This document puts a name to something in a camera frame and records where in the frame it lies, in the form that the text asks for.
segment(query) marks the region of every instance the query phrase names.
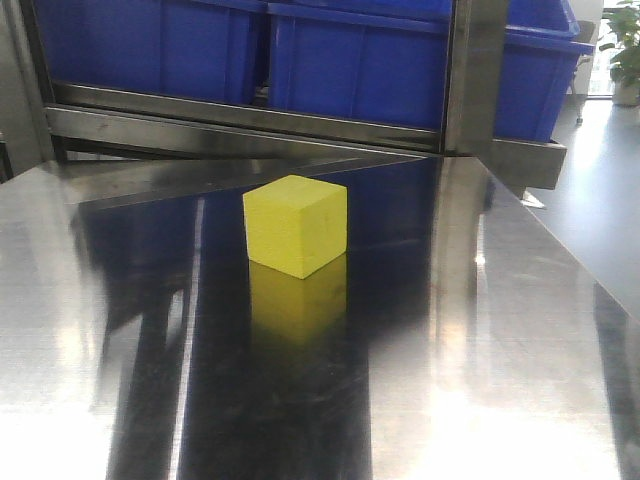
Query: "reflective surface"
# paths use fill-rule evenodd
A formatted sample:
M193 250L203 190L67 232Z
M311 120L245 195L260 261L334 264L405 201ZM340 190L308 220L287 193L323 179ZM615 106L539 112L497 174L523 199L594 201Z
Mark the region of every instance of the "reflective surface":
M0 187L2 476L637 478L636 321L476 160L359 166L309 170L350 248L304 281L250 181Z

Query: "blue crate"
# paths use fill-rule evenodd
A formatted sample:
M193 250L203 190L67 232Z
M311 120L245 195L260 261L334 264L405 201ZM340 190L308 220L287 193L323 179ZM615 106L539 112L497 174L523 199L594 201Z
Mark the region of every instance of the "blue crate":
M249 103L266 79L259 0L35 0L54 80Z
M274 19L270 106L440 124L446 25L299 5L269 9Z
M370 15L448 20L451 0L292 0L292 3ZM569 0L510 0L507 31L572 39L580 33Z
M447 26L270 4L270 106L440 129ZM509 33L496 135L546 142L578 57L592 46Z

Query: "foam block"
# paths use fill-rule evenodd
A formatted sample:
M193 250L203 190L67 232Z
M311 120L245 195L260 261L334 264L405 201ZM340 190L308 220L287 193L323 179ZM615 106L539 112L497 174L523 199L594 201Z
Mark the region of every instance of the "foam block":
M254 262L306 278L347 248L347 189L290 175L245 193L247 251Z

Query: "floor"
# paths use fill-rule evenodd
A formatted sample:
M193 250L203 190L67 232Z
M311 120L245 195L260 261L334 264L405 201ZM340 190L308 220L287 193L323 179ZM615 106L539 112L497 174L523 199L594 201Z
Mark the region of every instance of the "floor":
M567 105L554 140L568 147L555 190L532 209L634 317L640 318L640 109L590 100L576 126Z

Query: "metal bar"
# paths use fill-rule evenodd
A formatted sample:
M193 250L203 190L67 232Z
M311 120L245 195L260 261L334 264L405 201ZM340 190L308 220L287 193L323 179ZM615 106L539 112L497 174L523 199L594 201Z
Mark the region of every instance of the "metal bar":
M0 2L0 130L14 174L56 159L19 0Z
M53 135L211 159L347 159L380 154L425 156L424 152L406 149L322 141L128 113L114 114L98 109L48 106L45 111Z
M553 189L566 153L567 147L558 143L494 139L489 169L510 187Z
M194 120L252 130L436 152L438 132L345 119L161 97L121 90L54 84L58 103Z
M453 2L442 151L491 150L509 0Z

